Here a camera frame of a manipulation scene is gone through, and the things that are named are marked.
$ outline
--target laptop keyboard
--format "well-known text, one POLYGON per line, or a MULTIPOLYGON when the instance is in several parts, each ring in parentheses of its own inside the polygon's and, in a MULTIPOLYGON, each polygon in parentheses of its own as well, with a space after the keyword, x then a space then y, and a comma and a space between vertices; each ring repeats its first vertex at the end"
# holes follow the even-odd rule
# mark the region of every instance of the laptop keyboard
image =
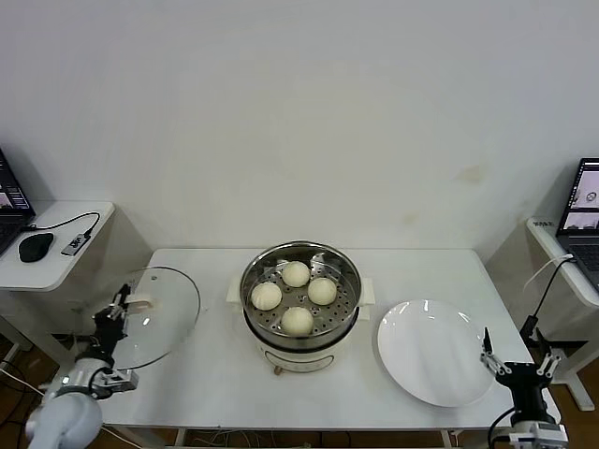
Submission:
POLYGON ((569 250, 589 271, 599 271, 599 245, 570 245, 569 250))
POLYGON ((2 223, 0 224, 0 239, 12 237, 14 233, 22 227, 21 223, 2 223))

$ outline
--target power cord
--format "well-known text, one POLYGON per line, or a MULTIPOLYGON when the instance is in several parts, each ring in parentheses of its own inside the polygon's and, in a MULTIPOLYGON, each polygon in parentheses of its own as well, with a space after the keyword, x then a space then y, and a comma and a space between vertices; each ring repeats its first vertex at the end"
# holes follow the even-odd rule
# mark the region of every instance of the power cord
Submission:
POLYGON ((524 284, 524 286, 522 287, 522 293, 524 292, 524 290, 526 290, 526 287, 528 287, 530 285, 530 283, 532 281, 534 281, 534 278, 536 278, 539 274, 541 274, 543 272, 543 270, 545 268, 547 268, 549 265, 551 265, 553 262, 556 262, 556 261, 561 260, 561 259, 572 259, 572 258, 574 258, 573 255, 571 255, 571 254, 564 254, 564 255, 558 255, 557 257, 553 257, 552 259, 548 260, 547 263, 543 267, 541 267, 540 269, 538 269, 538 271, 533 276, 531 276, 531 279, 529 279, 524 284))
MULTIPOLYGON (((25 375, 22 373, 22 371, 19 368, 17 368, 15 365, 13 365, 12 363, 10 363, 8 360, 2 360, 2 363, 5 363, 8 366, 11 366, 15 371, 17 371, 23 377, 23 379, 25 378, 25 375)), ((10 377, 12 379, 17 379, 16 377, 13 377, 12 374, 9 374, 8 377, 10 377)), ((10 389, 12 389, 12 390, 20 392, 21 395, 19 396, 19 400, 17 400, 17 402, 15 403, 15 405, 8 412, 7 417, 4 418, 2 421, 0 421, 0 427, 3 427, 4 424, 12 423, 12 421, 10 421, 10 417, 12 416, 12 414, 14 414, 17 411, 17 409, 19 408, 19 406, 22 404, 22 400, 23 400, 23 398, 25 396, 25 389, 19 390, 17 388, 14 388, 14 387, 8 385, 8 384, 5 384, 5 386, 8 387, 8 388, 10 388, 10 389)))
POLYGON ((508 416, 509 414, 511 414, 512 412, 514 412, 516 409, 514 407, 512 407, 509 410, 506 410, 505 412, 503 412, 502 414, 499 415, 499 417, 493 421, 493 424, 490 425, 489 427, 489 431, 487 432, 487 443, 489 444, 489 449, 493 449, 495 447, 495 443, 497 441, 501 441, 498 439, 501 439, 502 437, 496 437, 496 438, 492 438, 493 436, 493 430, 495 430, 495 428, 497 427, 497 425, 499 424, 499 422, 504 419, 506 416, 508 416))
POLYGON ((69 223, 73 223, 74 221, 79 220, 79 218, 89 217, 91 215, 95 216, 94 224, 92 224, 92 227, 90 227, 87 231, 85 231, 83 233, 83 235, 88 239, 92 235, 92 231, 94 230, 95 226, 100 221, 100 218, 102 218, 102 216, 100 215, 99 212, 85 212, 85 213, 82 213, 81 215, 78 215, 69 220, 66 220, 65 222, 61 222, 59 224, 53 224, 52 226, 38 227, 35 224, 30 224, 28 226, 24 226, 21 229, 21 231, 22 232, 50 231, 51 229, 56 229, 57 227, 68 225, 69 223))
POLYGON ((541 306, 545 302, 545 298, 547 297, 549 288, 553 284, 553 280, 557 276, 558 271, 560 271, 560 268, 564 264, 567 264, 568 262, 575 262, 574 257, 570 257, 570 258, 563 260, 562 262, 560 262, 558 264, 558 266, 555 268, 555 270, 553 270, 553 274, 551 275, 551 278, 549 279, 547 287, 545 287, 545 292, 543 293, 543 296, 541 297, 541 300, 539 301, 538 306, 536 306, 536 310, 534 311, 534 313, 532 315, 528 315, 528 317, 526 318, 526 321, 524 322, 524 326, 522 326, 522 329, 520 330, 520 336, 522 337, 524 342, 528 342, 531 340, 531 337, 533 336, 534 328, 536 327, 536 324, 539 322, 537 315, 538 315, 539 311, 541 310, 541 306))

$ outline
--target white wall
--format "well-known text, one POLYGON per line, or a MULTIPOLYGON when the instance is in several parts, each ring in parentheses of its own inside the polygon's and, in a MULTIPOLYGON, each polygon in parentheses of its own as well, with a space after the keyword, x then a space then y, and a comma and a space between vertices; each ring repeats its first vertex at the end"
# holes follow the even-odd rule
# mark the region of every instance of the white wall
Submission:
POLYGON ((0 145, 33 197, 112 200, 152 247, 487 259, 596 154, 598 16, 595 0, 5 0, 0 145))

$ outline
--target cable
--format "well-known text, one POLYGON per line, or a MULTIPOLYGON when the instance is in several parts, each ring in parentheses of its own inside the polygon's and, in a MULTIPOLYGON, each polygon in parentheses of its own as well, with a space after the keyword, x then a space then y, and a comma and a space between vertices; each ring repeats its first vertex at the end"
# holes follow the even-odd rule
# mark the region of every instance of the cable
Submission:
POLYGON ((534 311, 533 317, 536 318, 536 315, 539 313, 539 311, 541 310, 541 306, 543 305, 543 302, 545 302, 545 298, 547 297, 547 293, 549 291, 549 287, 551 286, 551 284, 553 283, 553 280, 555 279, 555 276, 558 274, 558 271, 560 271, 560 268, 562 267, 563 264, 566 264, 568 262, 572 262, 572 257, 569 259, 565 259, 562 262, 560 262, 560 264, 555 268, 555 270, 553 271, 553 274, 551 275, 551 279, 549 279, 549 282, 547 284, 547 287, 545 288, 545 293, 543 294, 543 296, 541 297, 541 301, 539 302, 539 305, 536 307, 536 311, 534 311))
MULTIPOLYGON (((14 368, 16 371, 18 371, 19 374, 23 377, 23 379, 25 378, 22 371, 20 369, 18 369, 17 367, 15 367, 12 363, 8 362, 7 360, 3 360, 3 362, 7 363, 12 368, 14 368)), ((19 396, 19 400, 17 400, 15 405, 12 407, 12 409, 10 409, 10 411, 7 414, 7 417, 4 418, 2 421, 0 421, 0 427, 3 427, 4 424, 7 424, 9 422, 8 420, 10 419, 10 416, 12 416, 12 414, 14 414, 17 411, 17 409, 19 408, 19 406, 22 404, 22 400, 25 396, 25 389, 17 390, 17 391, 19 391, 21 393, 21 395, 19 396)))
POLYGON ((8 376, 9 378, 17 381, 19 384, 23 384, 25 386, 28 386, 29 388, 31 388, 32 390, 34 390, 36 393, 38 393, 41 396, 44 396, 44 394, 39 391, 37 388, 35 388, 34 386, 32 386, 31 384, 28 384, 26 381, 22 381, 21 379, 19 379, 18 377, 13 376, 12 374, 10 374, 9 372, 4 371, 2 368, 0 368, 0 372, 4 372, 6 374, 6 376, 8 376))
POLYGON ((92 234, 92 231, 94 230, 95 226, 100 221, 100 218, 102 218, 102 216, 99 214, 99 212, 85 212, 85 213, 82 213, 81 215, 78 215, 78 216, 73 217, 73 218, 71 218, 69 220, 66 220, 65 222, 61 222, 59 224, 53 224, 52 226, 38 227, 35 224, 30 224, 29 226, 23 227, 21 229, 21 231, 22 232, 50 231, 51 229, 56 229, 57 227, 68 225, 69 223, 73 223, 74 221, 79 220, 79 218, 88 217, 90 215, 95 215, 94 224, 92 224, 92 227, 90 227, 87 231, 85 231, 83 233, 83 235, 85 237, 90 237, 90 235, 92 234))
POLYGON ((245 432, 243 430, 240 430, 241 435, 243 435, 243 438, 245 438, 245 440, 247 441, 247 447, 252 447, 252 444, 250 443, 250 439, 247 438, 247 435, 245 434, 245 432))
POLYGON ((504 419, 506 416, 508 416, 510 413, 514 412, 516 409, 514 407, 512 407, 509 410, 506 410, 505 412, 503 412, 502 414, 499 415, 499 417, 493 421, 493 424, 490 425, 489 427, 489 432, 487 432, 487 443, 489 444, 489 449, 492 449, 493 446, 495 445, 495 440, 491 440, 491 437, 493 436, 493 430, 495 430, 495 428, 497 427, 497 425, 499 424, 499 422, 504 419))
POLYGON ((551 278, 549 279, 547 287, 545 288, 545 292, 541 296, 541 300, 539 301, 538 306, 536 306, 536 310, 534 311, 534 314, 528 315, 528 317, 526 318, 526 321, 522 325, 522 329, 520 330, 520 337, 527 344, 527 346, 530 345, 530 343, 532 341, 532 336, 533 336, 534 328, 536 327, 536 324, 539 322, 539 319, 536 317, 536 315, 541 310, 541 306, 545 302, 545 298, 547 297, 547 293, 549 292, 549 288, 553 284, 553 280, 557 276, 558 271, 560 271, 560 268, 562 267, 562 265, 565 264, 565 263, 567 263, 567 262, 575 262, 574 257, 570 257, 568 259, 565 259, 565 260, 563 260, 562 262, 560 262, 558 264, 558 266, 553 271, 553 274, 551 275, 551 278))
POLYGON ((563 254, 563 255, 558 255, 557 257, 553 257, 551 260, 547 261, 547 263, 541 267, 540 269, 538 269, 538 271, 531 277, 531 279, 529 279, 524 286, 522 287, 522 292, 524 292, 524 290, 526 290, 526 287, 529 286, 529 284, 534 280, 534 278, 536 278, 539 274, 541 274, 541 272, 547 268, 549 265, 551 265, 553 262, 555 262, 556 260, 560 260, 560 259, 572 259, 574 256, 571 254, 563 254))
MULTIPOLYGON (((25 375, 22 373, 22 371, 19 369, 19 367, 17 367, 14 363, 9 362, 8 360, 2 360, 2 361, 0 361, 0 364, 3 364, 3 363, 9 365, 11 368, 13 368, 15 371, 17 371, 21 375, 21 377, 23 377, 23 379, 25 378, 25 375)), ((20 393, 26 391, 25 389, 15 388, 14 386, 9 385, 9 384, 7 384, 4 381, 0 381, 0 384, 2 384, 3 386, 5 386, 6 388, 8 388, 10 390, 18 391, 20 393)))
POLYGON ((114 433, 112 430, 109 430, 108 428, 102 426, 102 430, 104 430, 105 432, 108 432, 110 435, 112 435, 113 437, 118 438, 119 440, 121 440, 122 442, 126 442, 127 444, 131 444, 133 447, 137 447, 138 449, 143 449, 139 444, 135 444, 134 442, 131 442, 129 440, 126 440, 125 438, 123 438, 121 435, 117 435, 116 433, 114 433))

